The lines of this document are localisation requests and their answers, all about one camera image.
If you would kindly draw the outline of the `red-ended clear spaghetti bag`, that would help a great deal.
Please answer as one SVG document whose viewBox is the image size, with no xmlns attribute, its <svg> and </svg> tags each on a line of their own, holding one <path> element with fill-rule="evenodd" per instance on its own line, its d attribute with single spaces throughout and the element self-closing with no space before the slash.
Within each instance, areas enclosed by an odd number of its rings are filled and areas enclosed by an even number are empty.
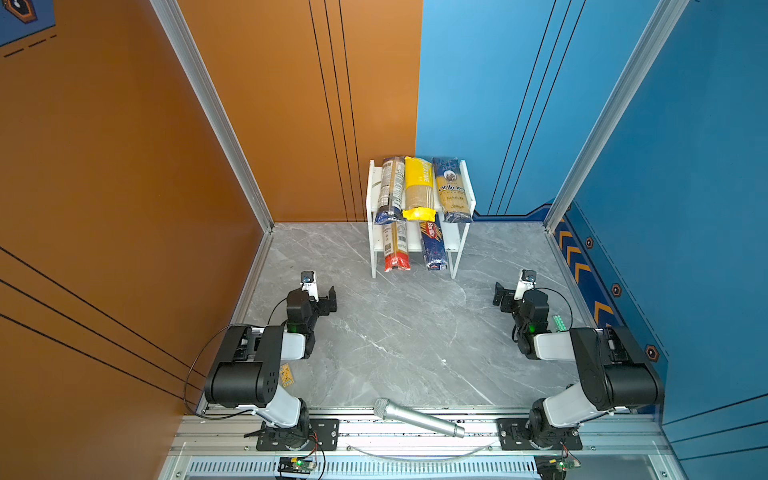
<svg viewBox="0 0 768 480">
<path fill-rule="evenodd" d="M 409 271 L 411 269 L 408 251 L 407 224 L 404 220 L 383 226 L 382 238 L 385 254 L 385 271 Z"/>
</svg>

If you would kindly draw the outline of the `blue Barilla spaghetti box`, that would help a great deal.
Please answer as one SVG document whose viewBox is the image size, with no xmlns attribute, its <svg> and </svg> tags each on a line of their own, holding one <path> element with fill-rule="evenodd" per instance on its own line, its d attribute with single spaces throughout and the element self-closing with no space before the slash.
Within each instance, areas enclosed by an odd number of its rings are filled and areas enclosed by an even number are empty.
<svg viewBox="0 0 768 480">
<path fill-rule="evenodd" d="M 426 268 L 434 271 L 447 269 L 448 257 L 438 218 L 434 222 L 420 222 L 419 230 Z"/>
</svg>

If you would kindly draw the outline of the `blue Ankara spaghetti bag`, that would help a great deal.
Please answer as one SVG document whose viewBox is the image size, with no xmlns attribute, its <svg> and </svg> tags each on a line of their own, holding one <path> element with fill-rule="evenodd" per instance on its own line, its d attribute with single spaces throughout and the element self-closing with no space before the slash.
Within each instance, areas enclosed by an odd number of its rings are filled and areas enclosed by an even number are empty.
<svg viewBox="0 0 768 480">
<path fill-rule="evenodd" d="M 456 158 L 433 157 L 431 162 L 445 221 L 471 223 L 472 214 L 461 174 L 460 161 Z"/>
</svg>

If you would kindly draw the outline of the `clear labelled spaghetti bag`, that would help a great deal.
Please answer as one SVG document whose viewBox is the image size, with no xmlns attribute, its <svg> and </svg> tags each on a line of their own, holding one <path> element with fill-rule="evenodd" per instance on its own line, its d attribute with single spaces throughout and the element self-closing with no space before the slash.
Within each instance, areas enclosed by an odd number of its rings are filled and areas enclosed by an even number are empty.
<svg viewBox="0 0 768 480">
<path fill-rule="evenodd" d="M 405 185 L 405 158 L 386 159 L 382 166 L 380 192 L 377 201 L 375 223 L 386 225 L 404 219 L 403 190 Z"/>
</svg>

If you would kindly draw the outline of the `yellow Pastatime spaghetti bag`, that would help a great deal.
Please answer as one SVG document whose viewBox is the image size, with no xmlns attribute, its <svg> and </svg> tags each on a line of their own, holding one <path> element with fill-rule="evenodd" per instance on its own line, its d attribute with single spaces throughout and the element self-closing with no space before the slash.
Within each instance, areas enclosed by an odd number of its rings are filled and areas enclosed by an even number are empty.
<svg viewBox="0 0 768 480">
<path fill-rule="evenodd" d="M 430 161 L 405 158 L 405 203 L 403 216 L 408 221 L 435 220 L 437 211 L 434 203 L 434 173 Z"/>
</svg>

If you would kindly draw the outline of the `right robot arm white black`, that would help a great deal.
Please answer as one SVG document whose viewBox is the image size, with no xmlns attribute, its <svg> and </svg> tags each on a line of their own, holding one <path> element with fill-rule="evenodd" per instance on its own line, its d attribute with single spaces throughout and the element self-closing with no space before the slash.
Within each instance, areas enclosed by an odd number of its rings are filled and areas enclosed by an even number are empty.
<svg viewBox="0 0 768 480">
<path fill-rule="evenodd" d="M 526 423 L 531 441 L 552 444 L 612 411 L 663 402 L 662 381 L 628 328 L 551 331 L 548 295 L 523 280 L 514 289 L 495 284 L 493 304 L 512 316 L 512 339 L 526 358 L 572 362 L 577 368 L 576 383 L 534 402 Z"/>
</svg>

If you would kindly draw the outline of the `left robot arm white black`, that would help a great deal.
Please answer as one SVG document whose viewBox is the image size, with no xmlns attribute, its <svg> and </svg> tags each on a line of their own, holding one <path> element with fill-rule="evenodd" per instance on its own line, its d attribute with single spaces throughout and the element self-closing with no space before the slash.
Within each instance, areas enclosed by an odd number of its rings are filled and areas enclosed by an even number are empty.
<svg viewBox="0 0 768 480">
<path fill-rule="evenodd" d="M 280 384 L 280 368 L 311 356 L 317 321 L 337 309 L 334 288 L 319 297 L 299 288 L 286 297 L 282 323 L 228 328 L 206 378 L 206 401 L 258 415 L 278 431 L 306 430 L 308 407 Z"/>
</svg>

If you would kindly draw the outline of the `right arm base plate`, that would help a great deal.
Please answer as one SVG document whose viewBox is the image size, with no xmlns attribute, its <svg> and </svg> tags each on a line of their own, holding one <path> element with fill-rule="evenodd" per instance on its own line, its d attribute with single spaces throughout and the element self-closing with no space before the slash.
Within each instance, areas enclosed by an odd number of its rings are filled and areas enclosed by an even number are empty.
<svg viewBox="0 0 768 480">
<path fill-rule="evenodd" d="M 565 447 L 580 451 L 583 443 L 576 428 L 555 428 L 544 424 L 541 429 L 530 425 L 529 419 L 499 418 L 496 420 L 497 435 L 504 451 L 552 450 Z"/>
</svg>

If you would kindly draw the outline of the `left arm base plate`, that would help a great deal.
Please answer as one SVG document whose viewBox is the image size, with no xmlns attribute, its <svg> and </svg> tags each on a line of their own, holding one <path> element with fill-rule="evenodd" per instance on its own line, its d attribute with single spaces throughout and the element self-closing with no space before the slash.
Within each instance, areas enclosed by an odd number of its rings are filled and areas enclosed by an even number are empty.
<svg viewBox="0 0 768 480">
<path fill-rule="evenodd" d="M 265 427 L 257 437 L 256 450 L 309 452 L 317 447 L 324 452 L 335 451 L 339 427 L 336 418 L 310 418 L 291 428 Z"/>
</svg>

